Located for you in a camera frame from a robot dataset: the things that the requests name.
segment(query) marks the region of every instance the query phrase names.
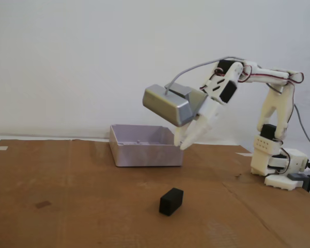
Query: robotic arm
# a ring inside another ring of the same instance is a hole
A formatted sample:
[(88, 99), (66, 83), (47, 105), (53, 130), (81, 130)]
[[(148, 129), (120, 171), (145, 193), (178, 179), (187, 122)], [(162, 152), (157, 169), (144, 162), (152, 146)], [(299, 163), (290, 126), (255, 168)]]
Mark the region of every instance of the robotic arm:
[(180, 145), (180, 149), (184, 150), (209, 131), (224, 106), (236, 92), (239, 83), (245, 82), (267, 83), (281, 92), (269, 90), (257, 130), (260, 132), (263, 125), (269, 123), (270, 117), (277, 110), (278, 123), (274, 138), (283, 140), (293, 111), (294, 83), (300, 83), (302, 80), (303, 74), (294, 71), (262, 69), (255, 62), (246, 60), (220, 60), (215, 64), (209, 80), (200, 88), (208, 98), (197, 114), (195, 128), (186, 136), (190, 122), (183, 127), (177, 127), (175, 145)]
[[(211, 63), (215, 63), (214, 68), (200, 90), (175, 83), (185, 72)], [(266, 176), (266, 185), (292, 190), (301, 187), (302, 183), (288, 177), (304, 171), (308, 159), (298, 150), (285, 150), (281, 146), (293, 112), (295, 84), (303, 80), (304, 75), (300, 72), (263, 69), (252, 61), (225, 57), (183, 71), (165, 88), (159, 85), (148, 87), (143, 104), (177, 126), (174, 142), (184, 150), (211, 130), (239, 83), (266, 83), (270, 89), (257, 125), (260, 134), (254, 139), (251, 172)], [(275, 110), (277, 126), (269, 124)], [(193, 120), (195, 126), (187, 133)]]

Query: cardboard sheet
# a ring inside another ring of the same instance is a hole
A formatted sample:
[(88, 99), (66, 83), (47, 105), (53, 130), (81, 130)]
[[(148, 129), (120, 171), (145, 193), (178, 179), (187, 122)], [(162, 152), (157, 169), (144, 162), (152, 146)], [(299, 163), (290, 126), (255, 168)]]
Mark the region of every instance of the cardboard sheet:
[[(267, 187), (239, 146), (117, 168), (108, 143), (0, 141), (0, 248), (310, 247), (310, 194)], [(159, 213), (160, 197), (184, 190)]]

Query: tape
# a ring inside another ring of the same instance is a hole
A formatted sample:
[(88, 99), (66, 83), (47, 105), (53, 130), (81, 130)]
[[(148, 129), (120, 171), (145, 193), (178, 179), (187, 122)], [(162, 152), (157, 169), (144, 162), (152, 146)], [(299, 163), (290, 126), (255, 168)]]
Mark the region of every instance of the tape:
[(239, 155), (242, 155), (242, 156), (245, 156), (245, 157), (252, 157), (253, 156), (253, 153), (239, 153), (239, 152), (236, 152), (236, 154), (239, 154)]
[(0, 146), (0, 151), (5, 151), (8, 149), (8, 146)]

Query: white plastic box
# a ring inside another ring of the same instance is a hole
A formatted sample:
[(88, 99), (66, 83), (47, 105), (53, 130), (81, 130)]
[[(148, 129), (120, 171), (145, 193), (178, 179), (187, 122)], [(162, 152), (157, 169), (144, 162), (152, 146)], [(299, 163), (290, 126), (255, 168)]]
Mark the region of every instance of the white plastic box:
[(110, 148), (118, 167), (182, 165), (183, 151), (161, 126), (112, 125)]

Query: white backdrop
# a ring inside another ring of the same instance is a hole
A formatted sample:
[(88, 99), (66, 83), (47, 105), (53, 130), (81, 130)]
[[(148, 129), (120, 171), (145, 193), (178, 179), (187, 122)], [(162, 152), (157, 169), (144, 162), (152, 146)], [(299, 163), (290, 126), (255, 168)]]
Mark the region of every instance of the white backdrop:
[[(302, 71), (296, 104), (310, 134), (310, 1), (0, 0), (0, 134), (106, 137), (109, 125), (172, 125), (144, 89), (225, 55)], [(210, 67), (177, 82), (198, 88)], [(202, 141), (251, 149), (263, 84), (242, 84)], [(286, 147), (310, 155), (294, 113)]]

